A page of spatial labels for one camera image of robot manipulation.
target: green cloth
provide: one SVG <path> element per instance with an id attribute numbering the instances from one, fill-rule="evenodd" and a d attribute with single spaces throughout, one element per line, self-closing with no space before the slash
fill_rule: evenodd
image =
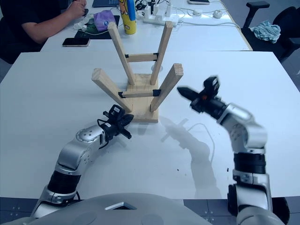
<path id="1" fill-rule="evenodd" d="M 260 23 L 256 27 L 250 27 L 250 30 L 258 39 L 270 41 L 273 44 L 279 39 L 281 31 L 278 25 L 272 25 L 269 20 Z"/>

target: person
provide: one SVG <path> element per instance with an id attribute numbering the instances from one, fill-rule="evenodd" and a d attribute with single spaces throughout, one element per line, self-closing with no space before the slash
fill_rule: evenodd
<path id="1" fill-rule="evenodd" d="M 73 1 L 62 14 L 58 0 L 1 0 L 0 5 L 10 29 L 20 41 L 42 45 L 72 20 L 84 15 L 86 0 Z"/>
<path id="2" fill-rule="evenodd" d="M 60 13 L 59 0 L 0 0 L 0 58 L 12 64 L 22 52 L 39 52 L 46 40 L 84 15 L 86 0 Z"/>

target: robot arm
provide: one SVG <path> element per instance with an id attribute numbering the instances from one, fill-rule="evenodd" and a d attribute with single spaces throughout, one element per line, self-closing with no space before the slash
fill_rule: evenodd
<path id="1" fill-rule="evenodd" d="M 78 131 L 61 150 L 50 182 L 45 186 L 32 217 L 43 217 L 71 203 L 80 177 L 89 162 L 95 160 L 99 149 L 119 134 L 131 138 L 124 127 L 131 122 L 133 115 L 125 115 L 125 110 L 118 105 L 113 105 L 109 112 L 103 114 L 108 117 L 107 121 L 97 120 L 98 124 Z"/>
<path id="2" fill-rule="evenodd" d="M 237 216 L 241 225 L 282 225 L 272 213 L 270 179 L 266 173 L 265 144 L 267 133 L 247 110 L 237 105 L 226 105 L 217 97 L 219 82 L 210 77 L 197 93 L 187 87 L 177 88 L 191 101 L 190 106 L 199 113 L 207 113 L 229 133 L 234 152 L 233 179 L 229 185 L 228 209 Z"/>

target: purple pouch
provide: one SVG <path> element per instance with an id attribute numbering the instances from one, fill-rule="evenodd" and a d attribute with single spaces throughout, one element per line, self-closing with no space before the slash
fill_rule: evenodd
<path id="1" fill-rule="evenodd" d="M 116 22 L 111 10 L 103 10 L 94 14 L 94 24 L 98 31 L 107 30 L 109 22 Z"/>

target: desk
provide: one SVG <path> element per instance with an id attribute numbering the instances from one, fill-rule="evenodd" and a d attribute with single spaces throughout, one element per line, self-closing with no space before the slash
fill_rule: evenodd
<path id="1" fill-rule="evenodd" d="M 93 69 L 102 68 L 126 86 L 120 61 L 110 60 L 117 53 L 105 54 L 32 52 L 17 59 L 0 85 L 0 196 L 39 198 L 63 146 L 114 104 L 91 81 Z M 248 109 L 268 131 L 272 196 L 300 195 L 300 93 L 273 53 L 167 52 L 160 83 L 173 63 L 184 68 L 178 85 L 194 90 L 219 75 L 222 99 Z M 148 73 L 152 62 L 132 65 L 134 72 Z M 82 177 L 83 199 L 122 192 L 226 198 L 233 169 L 229 136 L 208 115 L 192 111 L 176 90 L 160 106 L 159 123 L 130 124 L 128 130 L 132 139 L 114 138 Z"/>
<path id="2" fill-rule="evenodd" d="M 90 13 L 101 12 L 104 9 L 110 8 L 92 8 L 93 0 L 87 0 L 87 7 Z M 186 0 L 172 1 L 174 7 L 178 8 L 193 8 L 202 9 L 203 12 L 214 11 L 216 9 L 224 9 L 223 5 L 218 2 L 213 2 L 209 5 L 193 5 L 188 4 Z M 120 15 L 120 12 L 115 8 L 113 14 Z M 184 14 L 177 11 L 180 17 Z M 228 13 L 225 13 L 221 19 L 210 18 L 203 16 L 201 18 L 190 17 L 186 15 L 185 21 L 193 23 L 224 23 L 232 22 Z M 45 43 L 42 52 L 49 51 L 111 51 L 114 46 L 111 40 L 91 40 L 88 47 L 62 47 L 62 42 L 66 38 L 73 38 L 77 31 L 73 30 L 73 24 L 69 24 L 64 30 L 50 37 Z M 133 35 L 127 35 L 124 32 L 123 26 L 119 27 L 119 32 L 127 53 L 151 53 L 156 52 L 159 46 L 159 41 L 163 32 L 163 26 L 144 23 L 141 19 L 137 19 L 137 32 Z M 236 27 L 228 26 L 190 26 L 182 25 L 173 29 L 171 38 L 168 44 L 168 51 L 249 51 L 252 48 L 243 38 L 242 33 Z"/>

